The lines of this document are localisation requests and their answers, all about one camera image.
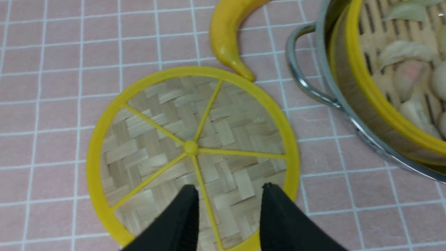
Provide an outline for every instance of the steamer basket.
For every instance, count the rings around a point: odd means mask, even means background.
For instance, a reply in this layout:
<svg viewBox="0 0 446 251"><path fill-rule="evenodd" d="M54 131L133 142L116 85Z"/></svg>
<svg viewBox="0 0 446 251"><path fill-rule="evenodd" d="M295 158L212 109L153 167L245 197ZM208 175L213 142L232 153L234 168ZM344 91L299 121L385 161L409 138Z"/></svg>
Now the steamer basket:
<svg viewBox="0 0 446 251"><path fill-rule="evenodd" d="M333 77L356 114L380 139L414 161L446 166L446 142L421 131L395 109L401 104L392 88L396 66L380 71L378 63L378 56L387 45L400 39L409 40L429 46L434 54L428 69L432 71L443 59L435 38L445 23L439 13L446 9L446 4L428 8L429 21L424 24L382 22L389 6L387 0L353 0L344 10L329 44ZM435 123L444 105L433 95L429 83L429 79L422 83L417 92L425 98L426 114Z"/></svg>
<svg viewBox="0 0 446 251"><path fill-rule="evenodd" d="M220 69L178 67L137 81L107 107L91 137L87 182L122 246L193 184L198 251L257 251L262 186L275 183L294 199L299 152L260 87Z"/></svg>

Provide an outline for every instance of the yellow banana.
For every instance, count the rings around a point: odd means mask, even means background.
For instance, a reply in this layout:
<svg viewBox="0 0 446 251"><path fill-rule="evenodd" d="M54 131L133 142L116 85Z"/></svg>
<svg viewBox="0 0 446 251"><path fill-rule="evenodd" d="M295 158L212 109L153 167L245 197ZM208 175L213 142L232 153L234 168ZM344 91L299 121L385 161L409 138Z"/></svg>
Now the yellow banana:
<svg viewBox="0 0 446 251"><path fill-rule="evenodd" d="M256 77L240 59L237 31L249 14L269 1L220 0L211 18L209 40L215 57L250 81Z"/></svg>

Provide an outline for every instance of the woven bamboo mat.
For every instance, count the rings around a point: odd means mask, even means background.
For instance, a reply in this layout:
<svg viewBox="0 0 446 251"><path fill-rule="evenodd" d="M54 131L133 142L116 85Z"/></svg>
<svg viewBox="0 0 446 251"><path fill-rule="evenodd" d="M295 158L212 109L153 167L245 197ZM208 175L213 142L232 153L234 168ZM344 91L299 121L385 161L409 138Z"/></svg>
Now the woven bamboo mat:
<svg viewBox="0 0 446 251"><path fill-rule="evenodd" d="M382 22L382 18L388 10L399 0L364 0L360 16L359 33L364 61L375 83L386 96L388 101L398 108L401 104L400 97L392 85L393 77L398 64L387 66L380 71L378 60L380 53L396 40L413 41L427 45L433 55L433 61L426 63L426 70L432 71L434 67L445 59L445 52L440 48L438 35L440 34L446 19L446 3L441 3L431 8L426 8L427 20L424 23L391 20ZM435 124L439 115L444 111L445 104L441 102L430 89L431 79L427 78L415 90L420 97L425 99L426 114L430 115Z"/></svg>
<svg viewBox="0 0 446 251"><path fill-rule="evenodd" d="M197 139L200 148L231 150L197 155L212 216L206 211L192 158L183 158L180 141L194 140L216 88L217 96ZM129 100L108 129L101 161L106 199L119 221L138 235L183 185L194 184L200 196L199 250L218 249L212 217L223 247L233 247L258 230L262 185L282 186L286 163L281 158L232 151L285 153L274 120L253 96L230 83L201 76L153 85Z"/></svg>

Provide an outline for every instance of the woven bamboo base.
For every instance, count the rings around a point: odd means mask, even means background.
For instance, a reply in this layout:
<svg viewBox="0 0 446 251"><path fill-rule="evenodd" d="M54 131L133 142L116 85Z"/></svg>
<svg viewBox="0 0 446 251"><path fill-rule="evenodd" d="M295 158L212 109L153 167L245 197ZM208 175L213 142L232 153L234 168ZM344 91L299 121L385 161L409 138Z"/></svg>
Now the woven bamboo base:
<svg viewBox="0 0 446 251"><path fill-rule="evenodd" d="M198 137L198 147L210 149L197 155L204 193L194 157L183 153L182 142L194 140L214 93ZM247 156L240 151L266 154ZM143 231L183 185L194 184L200 196L198 244L203 251L218 250L213 218L224 248L252 235L259 226L262 185L282 186L285 180L281 135L262 104L239 87L201 76L169 79L135 95L109 127L102 153L106 199L133 235ZM206 195L212 215L206 210Z"/></svg>

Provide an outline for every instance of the yellow rim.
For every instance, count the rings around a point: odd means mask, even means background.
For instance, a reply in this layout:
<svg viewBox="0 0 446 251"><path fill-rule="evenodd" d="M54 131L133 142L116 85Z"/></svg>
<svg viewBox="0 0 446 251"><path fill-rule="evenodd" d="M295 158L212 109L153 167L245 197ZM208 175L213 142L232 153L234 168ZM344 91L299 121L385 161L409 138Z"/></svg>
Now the yellow rim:
<svg viewBox="0 0 446 251"><path fill-rule="evenodd" d="M87 184L88 184L88 190L90 192L91 202L105 229L122 246L126 246L127 244L129 244L134 239L134 236L130 232L128 232L125 229L125 227L118 221L118 219L115 217L113 213L114 210L118 208L119 205L122 205L129 197L138 192L139 189L143 188L144 185L146 185L154 178L156 178L156 176L161 174L164 170L168 169L169 167L173 166L175 163L186 157L186 153L183 153L182 155L178 156L176 159L168 163L166 166L162 167L155 174L153 174L151 177L149 177L147 180L141 183L140 186L135 188L132 192L126 195L123 199L121 199L116 205L110 207L104 196L100 170L99 170L101 148L105 134L113 118L121 108L127 108L128 110L130 110L131 112L133 112L138 116L142 115L141 118L146 120L146 122L152 124L159 130L165 130L163 127L157 125L151 119L147 118L143 114L140 114L138 111L135 111L131 107L126 105L126 102L129 99L131 99L134 95L136 95L137 93L139 93L140 91L144 90L145 88L151 85L157 84L166 79L184 77L189 75L202 75L202 76L217 78L220 80L219 86L221 86L223 81L227 81L247 91L249 94L255 97L265 107L265 109L271 115L273 120L276 122L285 148L284 155L220 150L220 149L204 149L204 148L200 148L198 149L198 151L203 153L206 152L206 153L226 154L226 155L248 155L248 156L258 156L265 158L285 159L287 169L286 169L285 183L283 186L283 190L291 199L294 199L296 197L297 188L299 186L299 152L297 149L297 141L294 137L293 130L291 129L286 116L283 114L280 107L274 102L274 100L270 96L268 96L261 88L256 86L254 83L249 82L248 80L238 75L216 68L191 66L191 67L177 67L169 70L160 71L135 82L134 84L126 88L122 93L120 93L111 102L111 104L106 108L106 110L100 117L98 123L96 124L88 148L87 163L86 163ZM202 121L198 126L197 129L198 135L200 134L200 131L204 126L204 119L206 118L207 114L209 113L209 110L211 109L212 103L217 96L218 89L219 87L216 88L216 91L211 97L209 105L206 108L206 112L203 115ZM168 131L165 132L163 131L163 133L165 133L168 137L172 138L173 140L177 141L182 145L186 144L185 142L181 141ZM199 185L200 187L203 188L204 184L197 160L195 157L193 157L192 161L195 166L195 173L197 175ZM204 201L208 209L207 211L211 218L211 224L212 228L214 229L214 234L217 239L218 247L220 250L225 250L223 249L221 240L219 239L217 224L215 223L214 215L211 211L210 202L206 195L206 190L202 189L202 191L203 191ZM226 250L250 251L258 249L260 249L260 240L259 240L259 231L257 230L253 235L251 235L248 239L246 239L242 243Z"/></svg>
<svg viewBox="0 0 446 251"><path fill-rule="evenodd" d="M446 155L446 142L421 131L406 120L391 104L387 102L379 88L373 82L361 54L362 50L358 35L361 6L362 0L353 0L351 2L345 30L348 62L357 84L366 94L368 102L372 104L378 114L384 118L392 128L400 132L409 140L416 142L421 147L441 155ZM439 163L430 163L429 161L424 159L416 159L410 155L408 157L418 162L439 165Z"/></svg>

